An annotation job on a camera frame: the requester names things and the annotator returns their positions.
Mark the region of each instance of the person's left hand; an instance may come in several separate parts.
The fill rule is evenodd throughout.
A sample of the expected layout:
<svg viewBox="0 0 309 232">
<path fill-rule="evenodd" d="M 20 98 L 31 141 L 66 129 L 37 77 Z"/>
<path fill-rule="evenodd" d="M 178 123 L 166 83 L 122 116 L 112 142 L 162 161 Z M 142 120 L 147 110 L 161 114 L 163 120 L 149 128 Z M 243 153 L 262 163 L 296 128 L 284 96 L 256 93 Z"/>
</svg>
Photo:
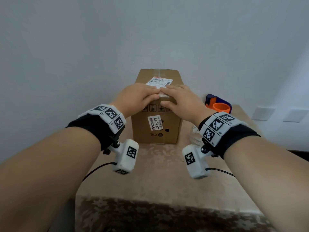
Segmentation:
<svg viewBox="0 0 309 232">
<path fill-rule="evenodd" d="M 114 105 L 127 118 L 144 109 L 151 101 L 159 99 L 159 92 L 156 86 L 134 83 L 120 91 L 110 105 Z"/>
</svg>

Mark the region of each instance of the person's left arm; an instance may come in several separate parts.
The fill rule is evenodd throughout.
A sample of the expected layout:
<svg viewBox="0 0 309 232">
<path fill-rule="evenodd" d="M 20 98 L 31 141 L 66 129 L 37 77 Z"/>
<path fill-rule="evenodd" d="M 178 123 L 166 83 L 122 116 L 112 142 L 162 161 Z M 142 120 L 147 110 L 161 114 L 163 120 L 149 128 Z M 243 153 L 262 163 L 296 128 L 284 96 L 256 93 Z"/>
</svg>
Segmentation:
<svg viewBox="0 0 309 232">
<path fill-rule="evenodd" d="M 135 83 L 111 105 L 125 118 L 159 98 L 160 89 Z M 89 131 L 69 127 L 0 165 L 0 231 L 47 231 L 60 207 L 77 191 L 101 150 Z"/>
</svg>

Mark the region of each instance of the brown cardboard box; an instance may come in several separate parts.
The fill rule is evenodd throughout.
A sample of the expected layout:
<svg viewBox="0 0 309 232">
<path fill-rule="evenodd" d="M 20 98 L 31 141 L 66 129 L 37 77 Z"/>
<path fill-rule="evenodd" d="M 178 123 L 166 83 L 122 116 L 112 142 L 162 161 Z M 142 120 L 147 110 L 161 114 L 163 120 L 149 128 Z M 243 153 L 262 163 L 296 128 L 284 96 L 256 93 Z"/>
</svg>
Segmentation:
<svg viewBox="0 0 309 232">
<path fill-rule="evenodd" d="M 146 84 L 153 77 L 172 79 L 171 85 L 183 84 L 177 70 L 163 69 L 141 69 L 136 82 Z M 176 103 L 175 99 L 169 96 L 151 102 L 145 109 L 132 116 L 133 139 L 138 143 L 167 143 L 175 144 L 178 141 L 182 119 L 176 116 L 171 110 L 160 105 L 163 100 Z M 152 131 L 148 117 L 160 115 L 163 129 Z"/>
</svg>

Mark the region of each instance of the wall outlet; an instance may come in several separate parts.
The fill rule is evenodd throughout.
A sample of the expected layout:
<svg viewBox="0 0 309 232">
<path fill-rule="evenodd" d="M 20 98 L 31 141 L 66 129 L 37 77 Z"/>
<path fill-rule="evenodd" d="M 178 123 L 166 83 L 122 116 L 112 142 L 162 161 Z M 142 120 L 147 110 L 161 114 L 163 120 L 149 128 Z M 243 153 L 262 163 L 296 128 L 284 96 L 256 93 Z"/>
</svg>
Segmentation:
<svg viewBox="0 0 309 232">
<path fill-rule="evenodd" d="M 282 121 L 300 122 L 308 114 L 308 112 L 308 109 L 291 109 Z"/>
<path fill-rule="evenodd" d="M 252 116 L 253 120 L 268 120 L 276 108 L 257 107 Z"/>
</svg>

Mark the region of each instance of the wire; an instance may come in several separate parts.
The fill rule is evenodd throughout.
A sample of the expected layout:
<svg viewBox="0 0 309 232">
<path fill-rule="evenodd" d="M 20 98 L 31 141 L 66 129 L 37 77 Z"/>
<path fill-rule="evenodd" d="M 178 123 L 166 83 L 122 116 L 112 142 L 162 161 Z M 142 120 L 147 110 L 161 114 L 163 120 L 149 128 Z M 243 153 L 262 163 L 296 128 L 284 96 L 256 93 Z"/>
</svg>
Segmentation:
<svg viewBox="0 0 309 232">
<path fill-rule="evenodd" d="M 223 173 L 229 174 L 229 175 L 231 175 L 231 176 L 233 176 L 233 177 L 234 177 L 234 174 L 231 174 L 231 173 L 226 172 L 226 171 L 221 170 L 221 169 L 216 169 L 216 168 L 206 168 L 205 170 L 206 170 L 206 171 L 208 171 L 208 170 L 217 170 L 217 171 L 220 171 L 220 172 L 223 172 Z"/>
<path fill-rule="evenodd" d="M 117 163 L 115 163 L 115 162 L 109 162 L 109 163 L 100 165 L 99 167 L 96 167 L 96 168 L 93 169 L 90 173 L 88 173 L 88 174 L 84 177 L 84 179 L 82 180 L 82 182 L 83 182 L 87 177 L 89 177 L 94 171 L 96 171 L 96 170 L 98 170 L 99 168 L 101 168 L 101 167 L 103 167 L 103 166 L 105 166 L 105 165 L 108 165 L 108 164 L 117 165 Z"/>
</svg>

